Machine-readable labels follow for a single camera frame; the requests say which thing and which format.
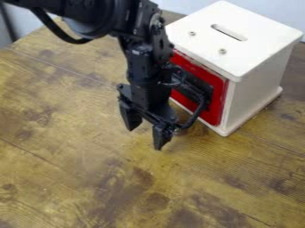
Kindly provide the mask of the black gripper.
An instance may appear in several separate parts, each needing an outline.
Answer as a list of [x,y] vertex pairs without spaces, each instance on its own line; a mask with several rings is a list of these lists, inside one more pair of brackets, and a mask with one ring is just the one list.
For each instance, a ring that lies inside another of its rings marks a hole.
[[170,142],[177,125],[177,114],[169,105],[171,94],[173,52],[155,56],[145,48],[126,51],[127,84],[119,84],[119,110],[128,131],[139,127],[143,120],[153,124],[154,148],[157,151]]

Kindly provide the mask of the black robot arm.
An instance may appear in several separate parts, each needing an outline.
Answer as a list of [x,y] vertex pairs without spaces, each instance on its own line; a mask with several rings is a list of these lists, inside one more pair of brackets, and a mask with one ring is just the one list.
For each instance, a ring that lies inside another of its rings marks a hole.
[[178,123],[169,106],[174,44],[165,19],[150,0],[0,0],[29,10],[64,42],[83,45],[112,36],[126,56],[127,82],[116,86],[126,128],[153,124],[154,148],[161,150]]

